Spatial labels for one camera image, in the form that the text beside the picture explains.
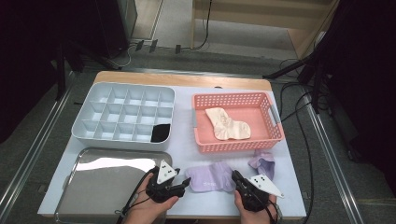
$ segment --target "silver tray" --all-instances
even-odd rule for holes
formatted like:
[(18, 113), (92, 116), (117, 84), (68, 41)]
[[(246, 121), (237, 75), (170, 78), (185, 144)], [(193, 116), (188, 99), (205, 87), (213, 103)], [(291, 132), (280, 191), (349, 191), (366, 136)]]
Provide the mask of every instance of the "silver tray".
[(88, 147), (79, 153), (55, 211), (58, 223), (116, 223), (142, 176), (165, 152)]

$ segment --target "hand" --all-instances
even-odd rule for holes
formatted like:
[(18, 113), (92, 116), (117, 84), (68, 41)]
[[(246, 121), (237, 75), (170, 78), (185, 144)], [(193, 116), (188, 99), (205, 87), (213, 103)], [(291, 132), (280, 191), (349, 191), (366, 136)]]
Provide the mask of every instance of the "hand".
[(149, 179), (152, 178), (153, 174), (149, 174), (142, 182), (140, 187), (137, 189), (139, 196), (137, 197), (133, 206), (128, 213), (125, 220), (125, 224), (151, 224), (157, 216), (161, 213), (169, 210), (178, 201), (178, 197), (174, 196), (168, 199), (164, 203), (155, 203), (151, 199), (145, 201), (149, 196), (146, 194), (146, 187), (149, 183)]
[[(239, 210), (239, 213), (241, 215), (241, 224), (270, 224), (270, 218), (268, 216), (267, 211), (265, 209), (261, 210), (260, 212), (250, 212), (244, 208), (244, 205), (242, 204), (242, 197), (239, 194), (238, 190), (234, 192), (234, 197), (235, 197), (235, 205)], [(269, 200), (272, 203), (276, 203), (276, 196), (270, 194)], [(276, 220), (276, 209), (274, 208), (273, 205), (269, 204), (268, 205), (268, 210), (270, 211), (272, 217), (274, 220)]]

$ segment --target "sock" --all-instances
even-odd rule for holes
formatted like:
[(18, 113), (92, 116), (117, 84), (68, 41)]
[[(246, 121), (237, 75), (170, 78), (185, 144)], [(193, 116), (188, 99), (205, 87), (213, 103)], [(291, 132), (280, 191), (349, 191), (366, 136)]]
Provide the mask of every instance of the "sock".
[(247, 139), (250, 137), (248, 124), (244, 121), (231, 119), (223, 108), (208, 108), (205, 112), (212, 122), (217, 139)]
[(233, 170), (224, 161), (207, 166), (195, 166), (186, 170), (186, 177), (191, 177), (190, 186), (196, 192), (225, 190), (233, 191), (234, 182), (231, 178)]
[(274, 179), (275, 160), (271, 152), (264, 149), (256, 149), (254, 157), (250, 159), (248, 164), (257, 169), (259, 175), (266, 175), (270, 180)]

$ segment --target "purple cloth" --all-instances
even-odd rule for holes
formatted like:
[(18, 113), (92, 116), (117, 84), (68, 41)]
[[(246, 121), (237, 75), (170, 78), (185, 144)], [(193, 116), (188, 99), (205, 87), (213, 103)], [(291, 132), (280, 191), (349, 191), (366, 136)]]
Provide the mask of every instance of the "purple cloth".
[(248, 164), (257, 169), (259, 175), (266, 175), (270, 180), (274, 179), (275, 160), (271, 152), (265, 149), (256, 149), (254, 157), (250, 159)]
[(195, 166), (186, 170), (186, 177), (191, 177), (190, 186), (196, 192), (225, 190), (234, 191), (231, 178), (233, 170), (224, 161), (207, 166)]

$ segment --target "cream cloth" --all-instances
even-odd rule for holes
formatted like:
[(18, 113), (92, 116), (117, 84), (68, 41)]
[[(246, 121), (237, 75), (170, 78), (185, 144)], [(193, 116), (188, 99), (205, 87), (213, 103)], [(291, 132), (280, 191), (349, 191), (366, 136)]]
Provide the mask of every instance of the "cream cloth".
[(223, 108), (208, 108), (205, 112), (212, 122), (217, 139), (247, 139), (250, 137), (251, 131), (248, 124), (244, 121), (231, 119)]

